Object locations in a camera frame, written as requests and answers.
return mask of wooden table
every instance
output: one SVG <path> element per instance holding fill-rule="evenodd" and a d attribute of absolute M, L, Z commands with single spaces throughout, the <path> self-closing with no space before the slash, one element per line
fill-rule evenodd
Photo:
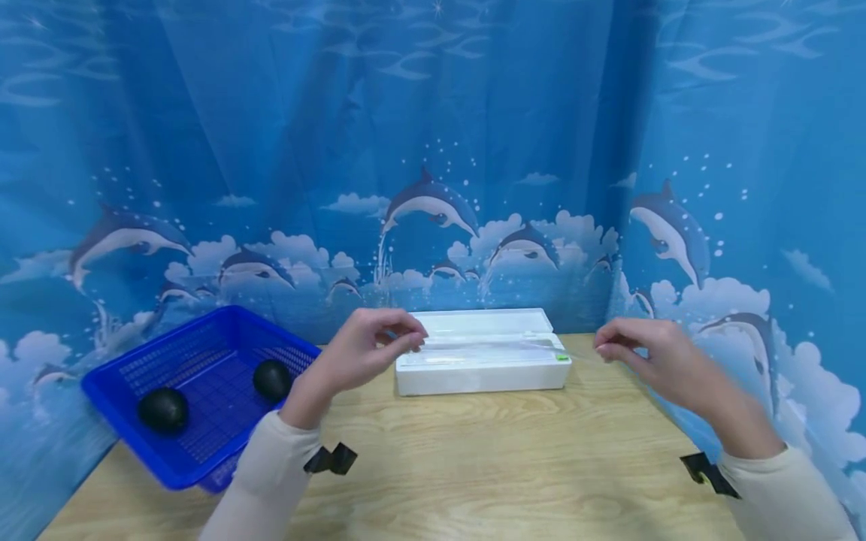
<path fill-rule="evenodd" d="M 338 397 L 323 442 L 359 459 L 313 477 L 291 539 L 742 539 L 631 375 L 562 339 L 581 357 L 564 390 L 398 398 L 389 372 Z M 163 490 L 120 443 L 40 539 L 195 539 L 216 502 Z"/>

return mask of black clip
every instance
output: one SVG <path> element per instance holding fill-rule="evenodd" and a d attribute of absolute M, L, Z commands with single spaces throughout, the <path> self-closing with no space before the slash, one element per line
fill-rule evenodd
<path fill-rule="evenodd" d="M 333 457 L 331 453 L 327 449 L 320 447 L 316 451 L 316 454 L 313 455 L 313 458 L 308 460 L 307 464 L 304 464 L 304 471 L 307 473 L 321 473 L 331 469 L 332 463 Z"/>
<path fill-rule="evenodd" d="M 358 453 L 355 453 L 349 447 L 343 445 L 343 442 L 341 441 L 337 444 L 337 447 L 333 449 L 331 458 L 331 472 L 336 473 L 337 475 L 346 475 L 349 473 L 352 464 L 355 463 L 355 459 L 358 458 Z"/>
<path fill-rule="evenodd" d="M 690 454 L 680 457 L 680 460 L 685 465 L 688 475 L 698 485 L 703 485 L 709 481 L 715 493 L 741 499 L 734 487 L 721 474 L 719 467 L 710 463 L 706 453 Z"/>

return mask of styrofoam box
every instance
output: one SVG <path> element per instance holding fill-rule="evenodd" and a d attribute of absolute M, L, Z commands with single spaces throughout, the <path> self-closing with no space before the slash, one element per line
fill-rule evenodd
<path fill-rule="evenodd" d="M 572 367 L 542 308 L 415 312 L 429 337 L 397 359 L 400 396 L 561 389 Z"/>

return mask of shower curtain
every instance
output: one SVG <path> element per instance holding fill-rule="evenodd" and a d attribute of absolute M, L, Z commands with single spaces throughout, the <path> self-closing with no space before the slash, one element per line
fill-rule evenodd
<path fill-rule="evenodd" d="M 81 376 L 228 304 L 315 343 L 360 306 L 676 319 L 856 520 L 866 377 L 836 330 L 863 320 L 863 23 L 843 0 L 0 4 L 0 537 L 38 535 L 113 443 Z"/>

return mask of blue plastic basket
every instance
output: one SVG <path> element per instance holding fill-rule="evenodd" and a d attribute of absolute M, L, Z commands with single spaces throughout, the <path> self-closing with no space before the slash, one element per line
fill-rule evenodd
<path fill-rule="evenodd" d="M 273 358 L 298 377 L 319 353 L 252 312 L 226 306 L 92 370 L 81 387 L 166 488 L 198 484 L 220 493 L 253 428 L 273 409 L 253 388 L 255 367 Z M 159 387 L 177 389 L 189 401 L 189 425 L 178 436 L 159 435 L 139 421 L 139 399 Z"/>

